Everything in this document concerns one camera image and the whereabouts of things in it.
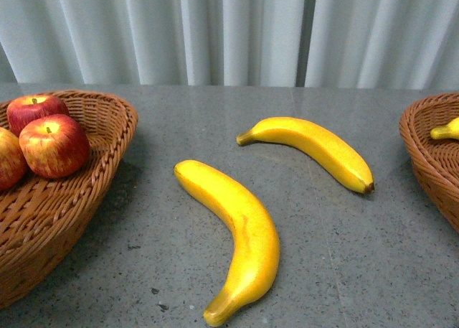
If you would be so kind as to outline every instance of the white curtain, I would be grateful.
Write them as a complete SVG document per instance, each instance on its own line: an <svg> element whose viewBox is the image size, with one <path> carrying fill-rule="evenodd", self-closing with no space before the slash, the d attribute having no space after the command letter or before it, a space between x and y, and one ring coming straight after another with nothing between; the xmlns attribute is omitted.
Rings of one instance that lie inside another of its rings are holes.
<svg viewBox="0 0 459 328"><path fill-rule="evenodd" d="M459 0L0 0L0 81L457 90Z"/></svg>

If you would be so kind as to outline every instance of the gray countertop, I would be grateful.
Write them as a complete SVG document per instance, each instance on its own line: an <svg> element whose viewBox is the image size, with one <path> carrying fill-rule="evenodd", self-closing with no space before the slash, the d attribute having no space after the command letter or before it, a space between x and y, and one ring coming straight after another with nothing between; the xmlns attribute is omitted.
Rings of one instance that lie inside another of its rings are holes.
<svg viewBox="0 0 459 328"><path fill-rule="evenodd" d="M273 287L223 327L459 326L459 234L418 185L398 131L403 110L432 92L0 84L0 101L64 88L124 97L137 132L77 245L0 311L0 327L207 327L232 237L175 179L184 159L244 184L280 236ZM268 116L337 133L372 168L376 192L348 191L296 149L236 144Z"/></svg>

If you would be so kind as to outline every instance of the apple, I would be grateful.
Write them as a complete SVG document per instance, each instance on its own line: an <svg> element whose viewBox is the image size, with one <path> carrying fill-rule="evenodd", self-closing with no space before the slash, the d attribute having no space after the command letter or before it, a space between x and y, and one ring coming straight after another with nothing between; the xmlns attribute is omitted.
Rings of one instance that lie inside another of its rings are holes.
<svg viewBox="0 0 459 328"><path fill-rule="evenodd" d="M9 130L17 136L29 122L53 114L70 115L65 102L53 95L18 97L6 108Z"/></svg>
<svg viewBox="0 0 459 328"><path fill-rule="evenodd" d="M90 155L81 125L65 114L33 120L22 129L19 145L30 169L42 177L58 179L80 169Z"/></svg>
<svg viewBox="0 0 459 328"><path fill-rule="evenodd" d="M12 187L27 170L19 138L10 130L0 127L0 190Z"/></svg>

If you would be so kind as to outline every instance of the woven basket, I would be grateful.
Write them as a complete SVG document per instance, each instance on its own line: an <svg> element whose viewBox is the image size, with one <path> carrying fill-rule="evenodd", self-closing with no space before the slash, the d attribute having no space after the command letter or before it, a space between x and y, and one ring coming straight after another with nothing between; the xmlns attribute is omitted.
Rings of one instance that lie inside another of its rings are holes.
<svg viewBox="0 0 459 328"><path fill-rule="evenodd" d="M421 187L459 232L459 141L434 140L430 130L459 116L459 93L432 95L402 114L399 131Z"/></svg>
<svg viewBox="0 0 459 328"><path fill-rule="evenodd" d="M91 154L78 172L48 180L29 172L0 191L0 309L25 296L70 252L108 191L133 138L136 110L118 96L52 92L84 128ZM0 103L0 126L8 127Z"/></svg>

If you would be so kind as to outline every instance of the yellow banana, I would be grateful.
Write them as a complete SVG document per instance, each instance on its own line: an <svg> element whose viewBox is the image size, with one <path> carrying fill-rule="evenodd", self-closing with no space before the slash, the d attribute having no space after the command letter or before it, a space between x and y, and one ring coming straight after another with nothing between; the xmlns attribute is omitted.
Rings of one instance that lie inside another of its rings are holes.
<svg viewBox="0 0 459 328"><path fill-rule="evenodd" d="M315 159L346 188L362 194L374 191L373 174L364 159L336 134L313 122L266 118L236 138L240 146L256 141L293 146Z"/></svg>
<svg viewBox="0 0 459 328"><path fill-rule="evenodd" d="M444 126L438 126L430 131L433 139L458 139L459 140L459 118L454 118Z"/></svg>
<svg viewBox="0 0 459 328"><path fill-rule="evenodd" d="M261 201L226 174L194 160L178 163L174 173L182 187L232 233L234 252L227 279L204 310L207 324L218 327L272 286L280 257L278 233Z"/></svg>

